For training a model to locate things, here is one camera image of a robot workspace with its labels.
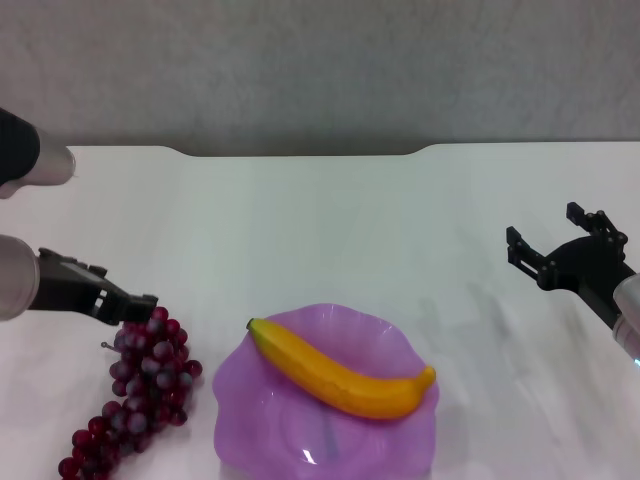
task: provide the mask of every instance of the bowl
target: bowl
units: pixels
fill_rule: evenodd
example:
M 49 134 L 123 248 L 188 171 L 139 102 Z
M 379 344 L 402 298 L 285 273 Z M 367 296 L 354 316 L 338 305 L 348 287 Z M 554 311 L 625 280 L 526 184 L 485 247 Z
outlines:
M 269 318 L 364 375 L 413 377 L 425 367 L 398 328 L 347 307 L 311 305 Z M 354 417 L 289 381 L 247 334 L 216 372 L 213 392 L 216 453 L 252 480 L 410 479 L 433 461 L 437 384 L 402 419 Z

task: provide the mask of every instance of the red grape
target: red grape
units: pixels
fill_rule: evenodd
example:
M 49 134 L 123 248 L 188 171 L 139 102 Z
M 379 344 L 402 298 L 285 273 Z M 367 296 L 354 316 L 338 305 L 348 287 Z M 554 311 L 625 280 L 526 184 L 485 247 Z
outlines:
M 184 370 L 191 375 L 192 378 L 196 379 L 202 375 L 202 364 L 197 360 L 189 360 L 184 365 Z
M 108 443 L 103 444 L 100 446 L 100 457 L 104 463 L 114 466 L 120 461 L 120 448 Z
M 180 427 L 180 426 L 184 425 L 187 422 L 187 418 L 189 418 L 189 417 L 187 417 L 187 414 L 184 412 L 184 410 L 182 410 L 182 409 L 176 410 L 171 415 L 170 423 L 171 423 L 171 425 L 175 425 L 176 427 Z
M 160 362 L 154 360 L 151 357 L 144 357 L 142 359 L 142 363 L 140 364 L 140 370 L 144 373 L 148 373 L 150 375 L 154 375 L 158 373 L 160 370 Z
M 92 446 L 91 433 L 89 433 L 89 430 L 76 430 L 73 437 L 71 437 L 71 443 L 74 447 L 83 450 L 89 449 Z
M 115 430 L 107 430 L 104 437 L 101 439 L 102 443 L 108 443 L 109 445 L 117 445 L 121 435 Z
M 109 373 L 111 373 L 112 369 L 113 375 L 111 376 L 116 380 L 121 380 L 123 382 L 128 382 L 135 373 L 134 368 L 130 364 L 123 362 L 122 360 L 119 360 L 111 365 L 111 368 L 109 368 Z
M 178 332 L 180 331 L 180 322 L 178 322 L 174 318 L 170 318 L 169 320 L 167 320 L 166 327 L 167 327 L 167 335 L 169 335 L 170 337 L 173 337 L 174 335 L 177 335 Z
M 169 342 L 160 342 L 153 347 L 153 356 L 162 361 L 169 360 L 173 357 L 173 345 Z
M 156 375 L 156 385 L 163 389 L 168 390 L 176 383 L 176 374 L 171 370 L 161 370 Z
M 82 451 L 80 447 L 73 447 L 71 450 L 71 456 L 73 459 L 78 462 L 78 465 L 82 466 L 84 461 L 87 459 L 87 454 Z
M 181 407 L 187 399 L 187 395 L 183 390 L 171 390 L 162 398 L 167 404 L 172 407 Z
M 153 336 L 160 336 L 165 331 L 165 323 L 159 318 L 151 318 L 147 323 L 147 333 Z
M 169 310 L 164 307 L 156 307 L 153 309 L 153 313 L 151 313 L 151 318 L 166 322 L 169 318 Z
M 127 420 L 129 419 L 129 412 L 126 410 L 118 411 L 113 417 L 111 417 L 111 426 L 118 432 L 123 432 L 127 429 Z
M 113 341 L 113 348 L 117 352 L 122 353 L 127 348 L 127 346 L 124 343 L 124 337 L 125 337 L 125 335 L 122 334 L 119 337 L 116 337 L 115 340 Z
M 125 350 L 122 352 L 122 355 L 120 356 L 120 358 L 122 358 L 122 361 L 125 363 L 135 365 L 138 363 L 140 356 L 138 355 L 138 352 L 136 352 L 135 350 Z
M 182 345 L 178 350 L 177 357 L 183 362 L 186 362 L 189 359 L 189 347 Z
M 147 417 L 144 414 L 132 413 L 127 420 L 127 430 L 134 435 L 138 435 L 147 430 Z
M 177 357 L 173 357 L 171 360 L 163 365 L 163 369 L 171 370 L 174 373 L 180 373 L 184 368 L 184 362 Z
M 187 343 L 187 339 L 189 338 L 189 335 L 187 334 L 187 331 L 184 328 L 181 328 L 180 330 L 178 330 L 178 334 L 176 335 L 176 338 L 178 339 L 178 343 L 180 345 L 184 345 L 185 343 Z
M 73 478 L 78 473 L 80 466 L 73 458 L 67 457 L 58 464 L 58 473 L 62 478 Z
M 126 408 L 130 412 L 144 413 L 149 410 L 149 401 L 145 397 L 129 397 Z
M 64 480 L 108 480 L 121 457 L 147 449 L 151 433 L 187 421 L 184 405 L 202 374 L 200 362 L 188 361 L 188 338 L 164 307 L 156 307 L 146 323 L 123 324 L 113 342 L 121 360 L 109 374 L 113 392 L 128 398 L 123 405 L 107 402 L 88 430 L 73 434 L 72 456 L 58 466 Z
M 156 422 L 167 423 L 171 419 L 171 409 L 167 405 L 160 405 L 153 414 Z
M 193 386 L 193 378 L 187 372 L 182 372 L 178 375 L 178 386 L 182 389 L 188 390 Z
M 115 400 L 111 400 L 110 402 L 105 403 L 102 407 L 102 416 L 104 418 L 111 418 L 113 414 L 121 408 L 122 407 L 118 402 L 116 402 Z
M 133 377 L 126 386 L 127 395 L 130 397 L 142 395 L 146 390 L 146 385 L 140 377 Z
M 124 397 L 127 395 L 127 386 L 120 380 L 116 380 L 111 385 L 111 391 L 116 397 Z
M 101 437 L 107 431 L 107 422 L 102 417 L 93 417 L 89 420 L 89 432 L 94 437 Z

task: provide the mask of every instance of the banana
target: banana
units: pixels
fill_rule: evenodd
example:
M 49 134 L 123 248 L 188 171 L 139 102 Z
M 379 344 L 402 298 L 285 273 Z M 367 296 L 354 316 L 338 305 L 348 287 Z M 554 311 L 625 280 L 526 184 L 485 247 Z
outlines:
M 247 330 L 260 353 L 289 380 L 324 403 L 358 417 L 384 420 L 408 415 L 436 380 L 436 371 L 429 366 L 414 378 L 360 375 L 270 320 L 253 318 Z

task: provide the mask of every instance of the white table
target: white table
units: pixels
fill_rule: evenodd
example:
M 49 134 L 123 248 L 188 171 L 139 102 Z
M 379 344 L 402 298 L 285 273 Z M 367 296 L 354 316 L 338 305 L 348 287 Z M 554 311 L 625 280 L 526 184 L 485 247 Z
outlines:
M 583 234 L 564 218 L 575 200 L 609 213 L 640 269 L 640 144 L 366 158 L 73 151 L 70 183 L 0 203 L 2 233 L 159 296 L 205 365 L 187 426 L 116 478 L 238 478 L 213 450 L 213 374 L 248 318 L 318 302 L 390 320 L 436 366 L 433 480 L 637 478 L 640 372 L 577 297 L 544 293 L 507 263 L 505 228 L 546 254 Z M 113 333 L 76 314 L 0 325 L 3 478 L 57 478 L 73 431 L 112 397 L 114 357 L 100 342 Z

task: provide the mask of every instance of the grape stem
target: grape stem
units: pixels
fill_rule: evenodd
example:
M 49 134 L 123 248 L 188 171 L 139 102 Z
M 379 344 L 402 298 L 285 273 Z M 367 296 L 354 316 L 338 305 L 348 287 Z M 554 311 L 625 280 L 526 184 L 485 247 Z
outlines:
M 109 350 L 113 350 L 114 352 L 117 352 L 117 350 L 116 350 L 115 348 L 113 348 L 111 345 L 109 345 L 107 342 L 102 342 L 102 343 L 100 344 L 100 346 L 101 346 L 102 348 L 108 348 Z

